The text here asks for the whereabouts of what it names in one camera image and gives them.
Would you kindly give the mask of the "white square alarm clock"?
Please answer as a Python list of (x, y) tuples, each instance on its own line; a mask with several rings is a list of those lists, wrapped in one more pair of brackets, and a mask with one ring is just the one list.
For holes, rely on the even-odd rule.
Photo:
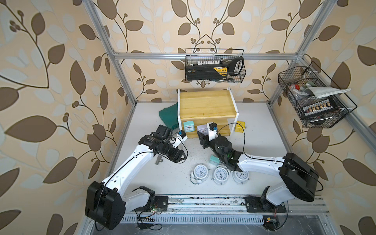
[(197, 126), (197, 131), (204, 135), (208, 135), (208, 127), (206, 124)]

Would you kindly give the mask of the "teal square alarm clock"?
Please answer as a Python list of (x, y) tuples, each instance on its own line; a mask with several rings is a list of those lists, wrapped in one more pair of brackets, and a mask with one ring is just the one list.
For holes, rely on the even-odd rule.
[(183, 122), (183, 127), (184, 127), (184, 131), (186, 133), (195, 131), (195, 125), (194, 125), (194, 122), (192, 120)]

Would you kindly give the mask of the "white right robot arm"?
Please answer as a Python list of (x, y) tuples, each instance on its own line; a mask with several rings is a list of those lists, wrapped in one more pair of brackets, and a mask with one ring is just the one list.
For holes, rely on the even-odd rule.
[(263, 207), (276, 207), (292, 199), (305, 202), (315, 200), (318, 172), (296, 154), (288, 152), (283, 157), (247, 155), (234, 150), (232, 143), (215, 131), (207, 135), (197, 131), (197, 134), (201, 146), (210, 148), (225, 170), (258, 172), (281, 180), (274, 186), (265, 187), (259, 199)]

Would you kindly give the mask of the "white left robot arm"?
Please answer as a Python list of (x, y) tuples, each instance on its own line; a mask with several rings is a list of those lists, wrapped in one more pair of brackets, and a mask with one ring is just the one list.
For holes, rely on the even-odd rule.
[(159, 125), (155, 132), (143, 136), (130, 157), (117, 170), (102, 182), (94, 181), (88, 187), (85, 215), (95, 224), (112, 230), (127, 212), (152, 210), (155, 191), (145, 186), (138, 187), (130, 194), (125, 194), (125, 191), (146, 163), (157, 155), (174, 163), (183, 163), (188, 152), (178, 146), (187, 138), (184, 131), (178, 131), (174, 137), (172, 130), (164, 125)]

